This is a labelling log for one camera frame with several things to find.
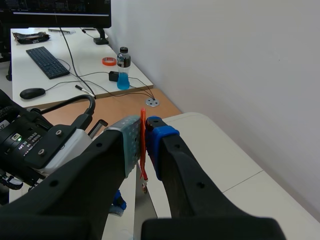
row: computer mouse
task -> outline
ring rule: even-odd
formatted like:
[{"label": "computer mouse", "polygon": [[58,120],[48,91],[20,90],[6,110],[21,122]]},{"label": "computer mouse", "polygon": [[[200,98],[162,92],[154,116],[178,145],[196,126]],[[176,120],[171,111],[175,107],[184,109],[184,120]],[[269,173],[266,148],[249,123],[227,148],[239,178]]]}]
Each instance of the computer mouse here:
[{"label": "computer mouse", "polygon": [[20,92],[20,97],[22,99],[34,99],[36,97],[44,95],[45,93],[46,90],[44,90],[43,88],[28,88]]}]

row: monitor screen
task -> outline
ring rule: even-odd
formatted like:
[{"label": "monitor screen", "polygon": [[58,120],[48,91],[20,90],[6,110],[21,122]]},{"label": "monitor screen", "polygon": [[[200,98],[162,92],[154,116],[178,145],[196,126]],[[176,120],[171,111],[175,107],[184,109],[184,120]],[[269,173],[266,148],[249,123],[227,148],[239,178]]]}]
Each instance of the monitor screen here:
[{"label": "monitor screen", "polygon": [[111,0],[0,0],[11,27],[111,27]]}]

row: black keyboard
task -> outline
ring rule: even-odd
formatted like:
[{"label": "black keyboard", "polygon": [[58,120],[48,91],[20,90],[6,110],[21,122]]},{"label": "black keyboard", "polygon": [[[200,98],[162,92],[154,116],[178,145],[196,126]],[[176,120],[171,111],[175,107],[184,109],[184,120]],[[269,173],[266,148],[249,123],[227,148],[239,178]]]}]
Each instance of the black keyboard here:
[{"label": "black keyboard", "polygon": [[68,69],[66,69],[44,46],[26,50],[26,53],[49,79],[55,79],[69,74]]}]

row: orange strip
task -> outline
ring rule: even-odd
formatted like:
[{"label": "orange strip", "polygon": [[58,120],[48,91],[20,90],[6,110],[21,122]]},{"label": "orange strip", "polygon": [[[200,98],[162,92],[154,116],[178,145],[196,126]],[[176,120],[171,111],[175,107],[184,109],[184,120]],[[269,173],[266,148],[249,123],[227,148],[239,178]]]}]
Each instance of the orange strip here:
[{"label": "orange strip", "polygon": [[114,66],[117,64],[117,60],[113,57],[102,58],[102,64],[106,66]]},{"label": "orange strip", "polygon": [[141,108],[141,111],[140,111],[140,124],[141,124],[140,179],[143,176],[144,180],[148,180],[147,174],[145,173],[145,164],[146,164],[146,139],[145,139],[146,109],[145,108]]}]

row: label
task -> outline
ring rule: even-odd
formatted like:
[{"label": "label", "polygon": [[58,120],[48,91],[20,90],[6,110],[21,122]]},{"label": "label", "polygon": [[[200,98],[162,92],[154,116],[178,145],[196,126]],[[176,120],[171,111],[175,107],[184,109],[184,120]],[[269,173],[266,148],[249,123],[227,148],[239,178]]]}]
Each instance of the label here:
[{"label": "label", "polygon": [[8,122],[7,120],[0,122],[0,131],[4,129],[6,126],[8,126],[9,124],[10,122]]},{"label": "label", "polygon": [[119,67],[128,68],[131,65],[131,57],[118,56],[116,62]]},{"label": "label", "polygon": [[18,147],[23,157],[25,157],[31,151],[31,149],[34,148],[34,146],[40,141],[40,139],[42,139],[42,136],[34,132],[27,139],[23,140],[23,142]]}]

